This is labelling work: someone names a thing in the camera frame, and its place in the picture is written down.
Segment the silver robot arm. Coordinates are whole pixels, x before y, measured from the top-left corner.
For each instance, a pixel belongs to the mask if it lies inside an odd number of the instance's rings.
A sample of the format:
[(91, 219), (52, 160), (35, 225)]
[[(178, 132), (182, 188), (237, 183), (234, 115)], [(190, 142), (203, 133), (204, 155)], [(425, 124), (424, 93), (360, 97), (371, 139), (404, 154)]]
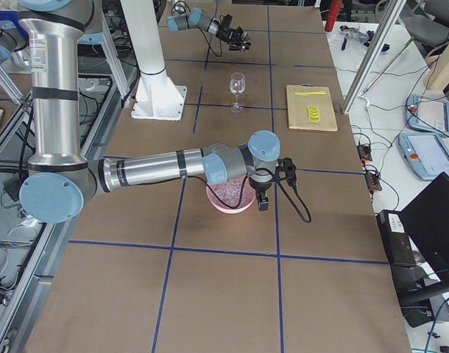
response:
[(276, 180), (280, 141), (261, 130), (243, 145), (214, 144), (129, 160), (88, 160), (80, 151), (77, 45), (102, 22), (100, 1), (20, 1), (29, 35), (35, 153), (19, 199), (48, 224), (78, 215), (86, 202), (133, 185), (204, 174), (209, 185), (247, 177), (259, 198)]
[(216, 18), (198, 7), (190, 8), (185, 1), (173, 1), (167, 25), (171, 32), (198, 29), (226, 43), (229, 51), (247, 51), (251, 47), (249, 35), (240, 27), (231, 26), (233, 16), (226, 14)]

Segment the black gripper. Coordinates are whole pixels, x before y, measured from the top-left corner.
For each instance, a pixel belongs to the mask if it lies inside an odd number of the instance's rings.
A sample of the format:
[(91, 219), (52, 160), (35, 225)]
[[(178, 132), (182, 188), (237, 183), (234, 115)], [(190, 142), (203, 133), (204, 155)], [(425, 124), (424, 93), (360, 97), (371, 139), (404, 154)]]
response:
[(245, 31), (241, 27), (233, 29), (227, 24), (220, 24), (215, 36), (229, 45), (230, 51), (246, 51), (251, 47), (251, 42), (241, 40), (241, 34)]
[(272, 186), (274, 181), (275, 178), (268, 172), (258, 172), (249, 177), (249, 184), (256, 193), (259, 211), (267, 211), (269, 209), (269, 198), (266, 191)]

